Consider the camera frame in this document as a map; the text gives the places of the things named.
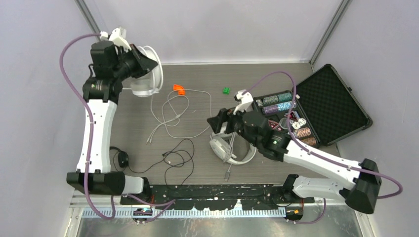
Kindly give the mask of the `small white headphones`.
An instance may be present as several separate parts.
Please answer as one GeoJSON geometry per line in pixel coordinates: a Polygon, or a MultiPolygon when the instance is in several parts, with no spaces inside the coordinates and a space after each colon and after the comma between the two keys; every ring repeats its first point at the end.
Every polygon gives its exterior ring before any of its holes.
{"type": "Polygon", "coordinates": [[[137,97],[150,97],[160,92],[164,83],[164,73],[160,58],[156,51],[150,46],[138,46],[141,53],[148,58],[156,61],[158,65],[148,74],[138,79],[133,79],[130,83],[132,93],[137,97]]]}

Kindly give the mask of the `large white grey headphones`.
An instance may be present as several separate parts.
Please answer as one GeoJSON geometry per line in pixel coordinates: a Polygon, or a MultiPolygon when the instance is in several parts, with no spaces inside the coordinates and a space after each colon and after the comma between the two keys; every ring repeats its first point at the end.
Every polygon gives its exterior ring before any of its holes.
{"type": "Polygon", "coordinates": [[[221,129],[220,133],[212,133],[210,136],[209,145],[215,155],[224,163],[231,165],[243,165],[250,162],[256,154],[256,147],[249,144],[249,149],[246,156],[242,160],[237,160],[237,156],[233,152],[234,139],[236,133],[225,134],[225,127],[221,129]]]}

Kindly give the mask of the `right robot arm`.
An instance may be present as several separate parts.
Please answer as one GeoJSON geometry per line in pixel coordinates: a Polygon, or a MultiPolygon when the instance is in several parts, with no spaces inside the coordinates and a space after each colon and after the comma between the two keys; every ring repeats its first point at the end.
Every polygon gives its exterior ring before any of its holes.
{"type": "Polygon", "coordinates": [[[214,133],[220,133],[225,127],[226,134],[236,133],[268,159],[299,165],[323,176],[289,175],[282,189],[287,202],[308,197],[328,198],[343,201],[358,212],[374,213],[382,184],[375,161],[348,160],[294,141],[290,135],[273,130],[270,121],[256,111],[234,114],[223,108],[207,122],[214,133]]]}

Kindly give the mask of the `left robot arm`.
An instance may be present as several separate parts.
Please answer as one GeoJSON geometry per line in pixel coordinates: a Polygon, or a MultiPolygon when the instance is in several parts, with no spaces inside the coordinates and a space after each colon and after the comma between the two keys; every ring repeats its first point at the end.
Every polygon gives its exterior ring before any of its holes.
{"type": "Polygon", "coordinates": [[[82,88],[85,128],[81,157],[76,171],[67,173],[66,181],[86,195],[132,194],[139,204],[147,204],[152,196],[147,178],[111,170],[110,138],[123,81],[151,73],[151,86],[155,90],[163,76],[160,59],[148,45],[130,44],[125,50],[107,40],[94,43],[90,55],[91,74],[82,88]]]}

